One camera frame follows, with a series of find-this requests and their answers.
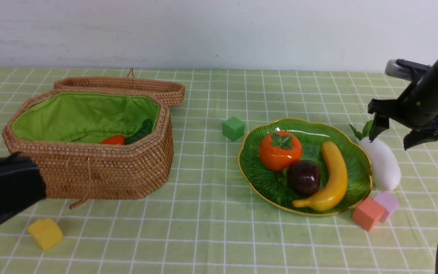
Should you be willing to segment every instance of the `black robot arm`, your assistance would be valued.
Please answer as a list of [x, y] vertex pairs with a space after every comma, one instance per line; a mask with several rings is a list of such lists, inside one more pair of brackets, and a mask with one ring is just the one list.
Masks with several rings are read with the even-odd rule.
[[385, 73], [410, 84], [397, 99], [372, 99], [368, 104], [368, 113], [374, 114], [370, 140], [388, 130], [392, 119], [412, 130], [403, 138], [405, 150], [438, 141], [438, 59], [432, 66], [390, 60]]

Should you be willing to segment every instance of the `green plate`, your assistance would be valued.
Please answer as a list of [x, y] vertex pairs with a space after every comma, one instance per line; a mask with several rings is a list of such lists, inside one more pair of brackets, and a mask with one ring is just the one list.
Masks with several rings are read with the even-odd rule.
[[[348, 191], [344, 199], [333, 209], [318, 212], [310, 208], [294, 208], [292, 201], [305, 198], [285, 185], [281, 173], [263, 166], [259, 159], [259, 145], [273, 131], [289, 131], [302, 143], [302, 160], [312, 160], [321, 170], [321, 187], [329, 180], [329, 173], [322, 157], [321, 144], [333, 141], [341, 151], [348, 169]], [[354, 208], [370, 194], [373, 182], [371, 162], [366, 153], [340, 130], [326, 124], [309, 123], [300, 119], [282, 119], [257, 127], [245, 137], [238, 156], [240, 170], [252, 189], [268, 203], [292, 213], [308, 216], [330, 216]]]

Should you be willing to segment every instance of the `white radish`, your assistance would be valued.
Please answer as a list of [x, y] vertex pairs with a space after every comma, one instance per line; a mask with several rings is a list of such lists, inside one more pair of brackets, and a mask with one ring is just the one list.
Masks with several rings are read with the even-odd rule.
[[358, 145], [371, 160], [372, 178], [376, 188], [381, 191], [393, 191], [400, 184], [402, 172], [393, 151], [385, 142], [380, 139], [370, 141], [368, 135], [372, 124], [372, 120], [366, 123], [362, 133], [350, 126], [358, 138]]

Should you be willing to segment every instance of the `basket string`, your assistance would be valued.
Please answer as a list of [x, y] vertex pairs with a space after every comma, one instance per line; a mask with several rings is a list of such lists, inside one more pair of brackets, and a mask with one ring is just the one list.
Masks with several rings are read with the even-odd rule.
[[87, 201], [87, 195], [89, 195], [90, 192], [90, 187], [92, 186], [92, 178], [91, 178], [91, 173], [90, 173], [90, 158], [87, 157], [87, 171], [89, 172], [89, 180], [87, 182], [87, 191], [84, 194], [84, 197], [82, 197], [79, 201], [76, 201], [75, 203], [71, 204], [68, 208], [70, 208], [70, 210], [75, 209], [76, 207], [82, 205], [83, 203], [85, 203], [85, 201]]
[[133, 76], [133, 78], [136, 78], [136, 76], [134, 76], [133, 68], [129, 69], [129, 72], [128, 72], [128, 75], [126, 76], [126, 78], [128, 78], [130, 74]]

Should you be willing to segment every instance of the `orange carrot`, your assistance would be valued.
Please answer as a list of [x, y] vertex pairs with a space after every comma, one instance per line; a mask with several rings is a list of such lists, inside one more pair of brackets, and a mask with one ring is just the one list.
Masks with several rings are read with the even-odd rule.
[[108, 138], [102, 142], [100, 142], [100, 144], [106, 144], [106, 145], [124, 145], [126, 142], [126, 139], [123, 135], [116, 135], [113, 136], [111, 138]]

